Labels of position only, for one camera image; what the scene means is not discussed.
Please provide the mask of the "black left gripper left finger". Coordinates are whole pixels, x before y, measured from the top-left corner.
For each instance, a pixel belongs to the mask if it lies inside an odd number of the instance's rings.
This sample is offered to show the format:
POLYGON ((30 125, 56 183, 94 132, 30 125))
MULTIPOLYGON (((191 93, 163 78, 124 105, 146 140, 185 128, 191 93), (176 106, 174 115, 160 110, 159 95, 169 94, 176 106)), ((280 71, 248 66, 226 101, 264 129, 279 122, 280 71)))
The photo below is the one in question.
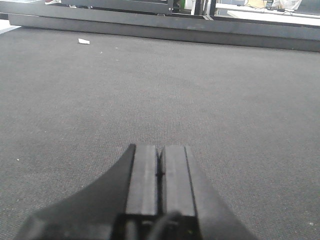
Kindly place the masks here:
POLYGON ((130 144, 97 180, 55 204, 32 213, 17 240, 111 240, 127 218, 158 214, 157 150, 130 144))

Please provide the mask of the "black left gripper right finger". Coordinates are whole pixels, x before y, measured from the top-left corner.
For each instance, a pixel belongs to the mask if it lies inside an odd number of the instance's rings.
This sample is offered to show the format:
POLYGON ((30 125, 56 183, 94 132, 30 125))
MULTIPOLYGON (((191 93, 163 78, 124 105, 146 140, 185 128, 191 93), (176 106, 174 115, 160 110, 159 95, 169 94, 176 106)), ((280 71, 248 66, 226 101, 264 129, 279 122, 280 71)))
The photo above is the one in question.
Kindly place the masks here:
POLYGON ((191 148, 166 145, 161 154, 164 212, 179 211, 198 240, 256 237, 223 201, 198 165, 191 148))

